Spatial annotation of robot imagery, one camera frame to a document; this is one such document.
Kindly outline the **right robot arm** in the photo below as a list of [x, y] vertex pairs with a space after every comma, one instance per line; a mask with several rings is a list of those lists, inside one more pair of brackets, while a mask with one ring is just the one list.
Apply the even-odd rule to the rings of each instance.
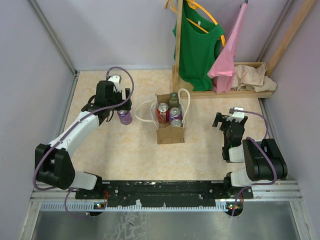
[[249, 113], [242, 108], [230, 110], [230, 115], [216, 113], [212, 126], [220, 123], [223, 132], [222, 158], [227, 163], [244, 163], [238, 171], [227, 173], [223, 180], [223, 192], [229, 198], [242, 197], [246, 190], [255, 185], [273, 185], [285, 180], [288, 167], [273, 138], [267, 134], [261, 141], [243, 138]]

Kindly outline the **purple soda can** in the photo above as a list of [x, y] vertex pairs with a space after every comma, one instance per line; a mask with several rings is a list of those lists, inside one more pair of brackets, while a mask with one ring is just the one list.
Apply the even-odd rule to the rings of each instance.
[[172, 107], [169, 111], [169, 116], [168, 116], [169, 122], [175, 119], [178, 119], [178, 120], [182, 119], [182, 111], [178, 107]]
[[129, 125], [133, 120], [129, 110], [118, 110], [117, 115], [123, 125]]

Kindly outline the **brown canvas bag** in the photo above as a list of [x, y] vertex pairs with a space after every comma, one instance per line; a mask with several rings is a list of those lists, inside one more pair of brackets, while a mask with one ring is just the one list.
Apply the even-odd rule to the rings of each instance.
[[[186, 93], [187, 95], [186, 107], [183, 106], [182, 92]], [[178, 143], [185, 142], [185, 123], [186, 123], [186, 117], [188, 115], [188, 110], [190, 108], [190, 103], [191, 103], [190, 92], [185, 88], [181, 88], [177, 92], [179, 108], [181, 109], [181, 115], [182, 115], [181, 126], [173, 126], [169, 122], [161, 123], [158, 119], [159, 114], [157, 109], [160, 104], [168, 102], [169, 96], [170, 96], [169, 94], [156, 94], [153, 100], [147, 100], [141, 103], [134, 110], [134, 115], [136, 119], [140, 120], [141, 122], [152, 123], [155, 125], [158, 145], [178, 144]], [[143, 119], [138, 116], [138, 110], [146, 104], [151, 104], [149, 108], [150, 119]]]

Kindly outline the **red soda can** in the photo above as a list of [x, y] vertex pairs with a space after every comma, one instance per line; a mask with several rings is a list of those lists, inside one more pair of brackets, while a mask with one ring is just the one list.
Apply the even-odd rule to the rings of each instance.
[[182, 121], [180, 119], [172, 119], [171, 122], [170, 122], [170, 125], [173, 126], [173, 127], [182, 127], [183, 124], [182, 124]]

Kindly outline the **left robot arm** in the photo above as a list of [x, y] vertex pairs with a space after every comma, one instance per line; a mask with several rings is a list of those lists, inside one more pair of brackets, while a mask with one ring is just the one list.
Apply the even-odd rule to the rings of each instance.
[[121, 90], [120, 82], [110, 78], [99, 81], [96, 93], [83, 106], [76, 120], [56, 139], [35, 148], [33, 186], [47, 184], [48, 190], [58, 188], [84, 189], [97, 199], [103, 195], [104, 186], [92, 173], [76, 171], [72, 156], [87, 136], [107, 120], [114, 111], [130, 111], [133, 88]]

